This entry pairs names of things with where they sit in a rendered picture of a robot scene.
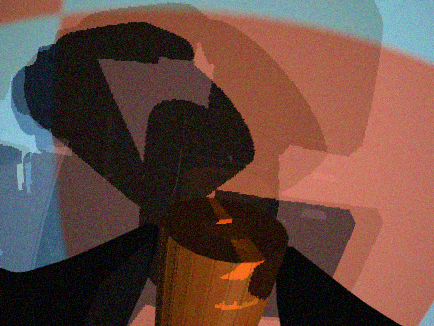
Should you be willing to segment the orange knob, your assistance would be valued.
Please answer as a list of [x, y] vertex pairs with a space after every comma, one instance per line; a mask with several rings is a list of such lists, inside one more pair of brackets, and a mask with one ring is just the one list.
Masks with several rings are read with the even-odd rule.
[[154, 326], [258, 326], [289, 236], [277, 218], [225, 199], [162, 216]]

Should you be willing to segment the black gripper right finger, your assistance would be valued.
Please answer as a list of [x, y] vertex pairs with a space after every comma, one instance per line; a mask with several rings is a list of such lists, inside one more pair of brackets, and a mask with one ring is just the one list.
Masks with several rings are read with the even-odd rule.
[[276, 279], [280, 326], [402, 326], [347, 291], [294, 247]]

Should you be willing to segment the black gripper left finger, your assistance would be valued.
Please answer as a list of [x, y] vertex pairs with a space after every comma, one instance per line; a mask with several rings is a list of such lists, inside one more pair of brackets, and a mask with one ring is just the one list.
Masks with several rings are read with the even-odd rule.
[[148, 280], [156, 224], [27, 272], [0, 268], [0, 326], [126, 326]]

